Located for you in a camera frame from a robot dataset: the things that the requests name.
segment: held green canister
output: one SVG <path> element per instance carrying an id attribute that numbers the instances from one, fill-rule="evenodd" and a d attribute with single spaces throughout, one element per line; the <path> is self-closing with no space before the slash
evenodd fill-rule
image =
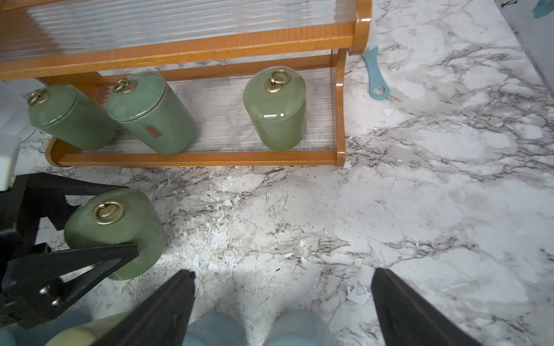
<path id="1" fill-rule="evenodd" d="M 139 72 L 120 80 L 106 109 L 112 119 L 162 155 L 180 153 L 196 138 L 191 114 L 155 72 Z"/>
<path id="2" fill-rule="evenodd" d="M 115 136 L 117 123 L 73 85 L 50 85 L 27 100 L 34 127 L 83 150 L 97 150 Z"/>
<path id="3" fill-rule="evenodd" d="M 258 72 L 246 85 L 244 107 L 264 144 L 273 150 L 296 146 L 306 133 L 306 83 L 293 69 Z"/>
<path id="4" fill-rule="evenodd" d="M 102 193 L 80 206 L 65 224 L 64 238 L 72 249 L 136 244 L 138 257 L 108 276 L 112 280 L 144 273 L 166 247 L 162 223 L 148 197 L 125 188 Z"/>

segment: white marble surface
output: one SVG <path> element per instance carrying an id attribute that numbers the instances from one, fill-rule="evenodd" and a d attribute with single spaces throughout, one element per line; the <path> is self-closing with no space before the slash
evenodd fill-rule
<path id="1" fill-rule="evenodd" d="M 168 235 L 152 269 L 103 281 L 79 307 L 125 311 L 188 268 L 193 318 L 228 312 L 250 345 L 301 307 L 337 345 L 383 345 L 368 289 L 388 267 L 486 345 L 553 344 L 552 98 L 492 0 L 376 12 L 391 96 L 370 99 L 365 64 L 349 57 L 345 168 L 57 169 L 48 136 L 25 142 L 18 174 L 139 189 Z M 41 239 L 63 248 L 52 233 L 44 223 Z"/>

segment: orange wooden frame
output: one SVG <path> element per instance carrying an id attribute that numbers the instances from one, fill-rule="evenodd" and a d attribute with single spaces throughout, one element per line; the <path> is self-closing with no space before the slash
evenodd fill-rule
<path id="1" fill-rule="evenodd" d="M 346 64 L 346 49 L 339 49 L 331 55 L 308 56 L 305 58 L 258 61 L 233 65 L 209 66 L 198 69 L 163 71 L 167 80 L 206 78 L 208 76 L 248 75 L 261 69 L 284 65 L 298 70 L 329 67 L 331 90 L 334 97 L 334 150 L 283 151 L 283 152 L 225 152 L 225 153 L 179 153 L 172 156 L 160 154 L 96 154 L 81 153 L 81 150 L 57 138 L 52 138 L 46 151 L 48 162 L 58 167 L 68 166 L 292 166 L 292 165 L 336 165 L 345 162 L 346 140 L 343 117 L 343 83 Z M 100 78 L 96 99 L 105 98 L 108 83 L 123 75 Z"/>
<path id="2" fill-rule="evenodd" d="M 7 33 L 18 20 L 32 19 L 22 7 L 36 6 L 57 0 L 0 0 L 2 22 L 0 29 Z M 232 65 L 207 66 L 182 70 L 161 71 L 167 81 L 212 78 L 217 76 L 249 75 L 276 65 L 296 70 L 329 67 L 331 71 L 332 104 L 334 113 L 335 146 L 333 150 L 285 152 L 231 152 L 160 154 L 84 154 L 57 138 L 46 151 L 48 162 L 67 166 L 268 166 L 268 165 L 336 165 L 343 166 L 346 139 L 343 114 L 343 85 L 346 54 L 362 54 L 367 44 L 371 22 L 372 0 L 357 0 L 354 22 L 312 25 L 309 27 L 270 30 L 265 32 L 227 35 L 171 43 L 117 48 L 78 54 L 61 54 L 47 35 L 37 28 L 45 47 L 52 47 L 52 56 L 5 61 L 0 63 L 0 80 L 37 78 L 46 84 L 68 83 L 86 95 L 103 102 L 108 88 L 122 75 L 101 76 L 97 71 L 167 65 L 193 61 L 240 58 L 277 53 L 295 53 L 332 49 L 331 55 L 310 56 L 284 60 L 259 61 Z"/>

